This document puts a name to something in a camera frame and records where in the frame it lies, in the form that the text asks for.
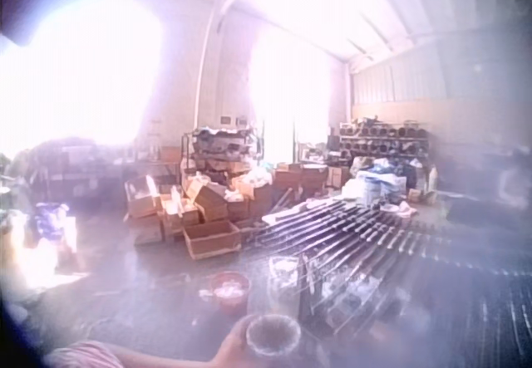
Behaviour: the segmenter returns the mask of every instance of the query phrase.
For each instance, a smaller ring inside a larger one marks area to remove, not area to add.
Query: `metal shelf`
[[[428,156],[420,156],[420,155],[409,155],[409,154],[383,154],[383,153],[380,153],[380,152],[364,152],[363,154],[357,154],[357,156],[361,156],[361,157],[370,157],[370,158],[375,158],[375,157],[382,157],[382,158],[388,158],[388,157],[392,157],[392,158],[418,158],[418,159],[426,159]]]
[[[374,135],[340,135],[340,140],[385,140],[385,141],[425,141],[427,138],[408,138],[408,137],[379,137]]]

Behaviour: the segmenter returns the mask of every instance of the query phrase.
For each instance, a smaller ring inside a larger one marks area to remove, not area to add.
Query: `floor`
[[[135,247],[120,209],[76,215],[78,254],[62,274],[75,280],[48,289],[30,313],[42,324],[43,349],[91,339],[158,356],[207,361],[237,317],[199,297],[209,275],[236,269],[252,280],[249,312],[261,312],[262,261],[238,254],[193,261],[185,242]]]

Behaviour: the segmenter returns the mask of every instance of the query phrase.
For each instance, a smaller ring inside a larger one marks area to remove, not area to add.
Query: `metal rack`
[[[305,257],[299,292],[312,313],[303,324],[310,330],[323,320],[331,329],[317,337],[353,348],[386,316],[390,328],[422,331],[430,350],[423,366],[530,366],[532,244],[511,235],[438,228],[337,201],[262,230],[254,245],[267,256]],[[335,283],[332,291],[323,292],[326,283]],[[371,288],[366,298],[343,302],[362,284]],[[419,316],[430,318],[422,329]],[[449,352],[436,353],[442,344]]]
[[[342,152],[342,155],[349,156],[351,158],[354,158],[355,156],[369,156],[369,157],[375,157],[375,158],[398,158],[398,159],[414,159],[414,158],[426,158],[428,157],[428,152],[430,148],[430,141],[427,137],[407,137],[407,136],[392,136],[392,135],[362,135],[359,134],[362,131],[362,128],[366,129],[386,129],[389,130],[395,130],[398,132],[399,130],[392,127],[392,125],[389,124],[374,124],[372,126],[366,126],[366,127],[358,127],[351,123],[341,123],[340,124],[341,129],[349,129],[351,132],[355,133],[353,135],[342,135],[340,134],[340,151]],[[405,127],[405,131],[408,131],[412,127]],[[370,146],[366,149],[359,149],[359,145],[367,145],[367,143],[372,142],[375,143],[374,145]],[[404,150],[402,146],[405,143],[412,143],[412,144],[418,144],[418,146],[415,146],[417,148],[418,153],[408,153],[411,151]],[[377,145],[377,147],[380,147],[381,145],[386,146],[386,150],[372,150],[372,147]],[[392,147],[395,149],[393,152],[388,152],[387,149],[389,147]]]

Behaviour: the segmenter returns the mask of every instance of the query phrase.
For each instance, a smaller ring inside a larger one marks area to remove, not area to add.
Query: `shelving unit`
[[[354,130],[355,125],[350,123],[341,123],[340,127],[342,129],[350,128],[351,131]],[[377,150],[360,150],[358,146],[360,144],[367,145],[368,142],[372,141],[372,147],[374,145],[377,145]],[[396,152],[390,153],[390,152],[382,152],[378,150],[379,145],[386,145],[386,144],[394,144],[394,145],[387,145],[387,147],[395,146]],[[348,148],[343,147],[345,144],[351,144]],[[402,148],[404,144],[417,144],[417,148],[422,148],[422,151],[419,151],[419,153],[416,154],[410,154]],[[399,135],[397,136],[390,136],[390,135],[340,135],[340,152],[347,152],[350,157],[354,156],[370,156],[375,158],[397,158],[397,159],[414,159],[414,158],[420,158],[424,159],[428,156],[429,148],[430,148],[430,141],[427,137],[401,137]]]

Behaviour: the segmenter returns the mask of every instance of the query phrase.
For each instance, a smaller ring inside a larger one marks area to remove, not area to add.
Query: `plastic container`
[[[282,359],[298,348],[301,327],[289,316],[266,314],[249,324],[246,341],[256,356],[269,360]]]
[[[245,314],[248,310],[251,281],[239,272],[220,272],[210,282],[214,301],[230,315]]]

